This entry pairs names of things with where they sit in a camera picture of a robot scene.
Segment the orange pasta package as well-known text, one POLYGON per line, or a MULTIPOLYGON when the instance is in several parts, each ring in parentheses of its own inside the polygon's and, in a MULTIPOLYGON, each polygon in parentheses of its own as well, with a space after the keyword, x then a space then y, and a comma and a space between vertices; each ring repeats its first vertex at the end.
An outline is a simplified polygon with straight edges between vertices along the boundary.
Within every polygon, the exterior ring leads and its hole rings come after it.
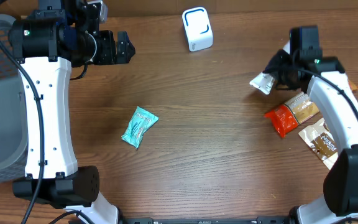
POLYGON ((318 107, 310 100, 309 96, 300 92, 265 113, 264 118, 271 120, 276 132, 283 139, 286 134, 318 113, 318 107))

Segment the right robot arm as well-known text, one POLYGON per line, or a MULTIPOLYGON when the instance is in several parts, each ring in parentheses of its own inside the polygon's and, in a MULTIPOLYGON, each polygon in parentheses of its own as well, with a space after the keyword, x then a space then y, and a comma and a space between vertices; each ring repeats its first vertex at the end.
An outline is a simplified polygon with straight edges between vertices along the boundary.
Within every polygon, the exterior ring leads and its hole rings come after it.
POLYGON ((288 90, 301 89, 319 108, 336 143, 338 158, 323 195, 290 212, 292 223, 358 221, 358 101, 337 57, 323 56, 317 26, 290 30, 289 50, 279 50, 264 73, 288 90))

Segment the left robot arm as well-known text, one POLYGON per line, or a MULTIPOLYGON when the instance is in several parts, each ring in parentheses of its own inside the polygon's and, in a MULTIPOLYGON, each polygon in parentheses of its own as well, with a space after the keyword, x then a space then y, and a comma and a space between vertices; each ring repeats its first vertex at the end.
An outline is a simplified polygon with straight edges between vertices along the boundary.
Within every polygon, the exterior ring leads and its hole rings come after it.
POLYGON ((125 64, 135 54, 126 32, 99 28, 107 14, 102 1, 40 1, 9 32, 21 66, 28 136, 25 175, 14 181, 14 195, 64 209, 85 223, 123 221, 99 190, 98 169, 78 165, 70 134, 72 69, 125 64))

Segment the teal toilet tissue pack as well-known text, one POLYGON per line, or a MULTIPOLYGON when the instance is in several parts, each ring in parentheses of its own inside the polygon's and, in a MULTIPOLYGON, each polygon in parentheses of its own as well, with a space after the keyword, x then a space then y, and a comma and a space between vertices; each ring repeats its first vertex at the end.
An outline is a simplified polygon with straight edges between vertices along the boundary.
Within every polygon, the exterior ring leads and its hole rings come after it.
POLYGON ((121 139, 138 149, 145 132, 158 120, 159 117, 138 106, 121 139))

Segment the white brown bread bag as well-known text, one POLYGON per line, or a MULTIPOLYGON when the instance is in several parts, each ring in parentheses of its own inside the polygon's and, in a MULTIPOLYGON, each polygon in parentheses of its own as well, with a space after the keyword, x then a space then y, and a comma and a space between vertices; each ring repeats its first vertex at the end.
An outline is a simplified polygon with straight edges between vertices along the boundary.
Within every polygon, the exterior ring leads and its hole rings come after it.
POLYGON ((298 135, 330 170, 338 158, 338 149, 324 118, 301 130, 298 135))

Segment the white green tube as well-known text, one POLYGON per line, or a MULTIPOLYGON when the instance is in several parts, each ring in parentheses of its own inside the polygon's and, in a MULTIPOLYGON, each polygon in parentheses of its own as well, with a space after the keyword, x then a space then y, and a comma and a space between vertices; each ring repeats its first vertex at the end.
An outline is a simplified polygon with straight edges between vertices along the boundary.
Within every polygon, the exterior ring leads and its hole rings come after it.
MULTIPOLYGON (((279 51, 269 60, 268 65, 265 67, 265 69, 278 64, 280 61, 279 58, 279 51)), ((274 75, 272 73, 264 73, 260 72, 254 79, 252 79, 249 84, 260 90, 265 95, 269 95, 270 91, 273 87, 273 84, 275 81, 278 80, 277 75, 274 75)))

